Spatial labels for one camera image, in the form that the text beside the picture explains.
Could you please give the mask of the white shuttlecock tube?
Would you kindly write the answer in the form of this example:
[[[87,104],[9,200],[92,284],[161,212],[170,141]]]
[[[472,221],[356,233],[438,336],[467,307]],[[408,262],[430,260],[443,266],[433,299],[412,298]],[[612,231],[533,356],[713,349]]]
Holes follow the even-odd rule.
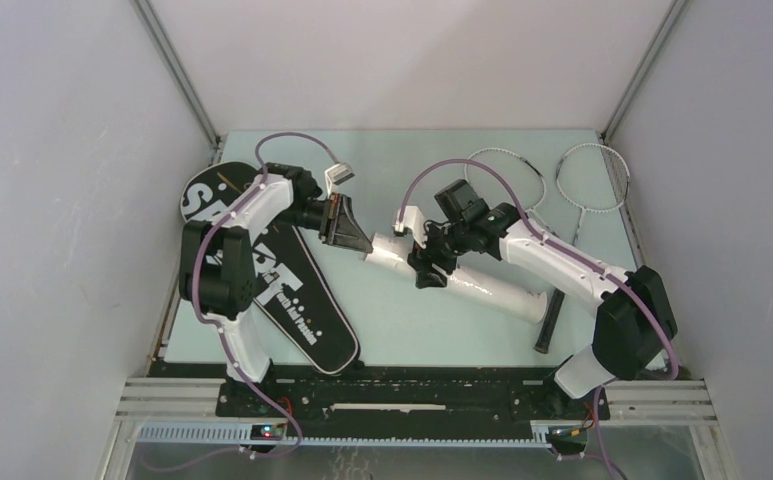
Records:
[[[375,233],[372,245],[373,251],[363,255],[364,262],[415,282],[417,272],[408,263],[412,247],[409,240]],[[543,321],[548,307],[546,293],[530,292],[469,267],[458,266],[447,277],[445,286],[440,289],[514,315],[534,325]]]

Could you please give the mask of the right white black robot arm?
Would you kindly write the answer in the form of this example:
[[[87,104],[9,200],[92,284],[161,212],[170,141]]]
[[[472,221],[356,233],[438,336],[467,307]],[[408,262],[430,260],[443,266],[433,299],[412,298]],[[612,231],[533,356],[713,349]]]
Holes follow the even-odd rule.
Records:
[[[661,276],[608,264],[560,240],[513,202],[489,207],[465,180],[440,190],[436,203],[446,219],[427,220],[402,202],[393,231],[414,240],[409,263],[418,288],[441,286],[460,256],[475,252],[536,274],[576,300],[594,318],[590,344],[563,361],[543,392],[547,411],[568,418],[584,396],[616,380],[633,380],[666,354],[664,379],[674,380],[680,362],[672,340],[677,324]]]

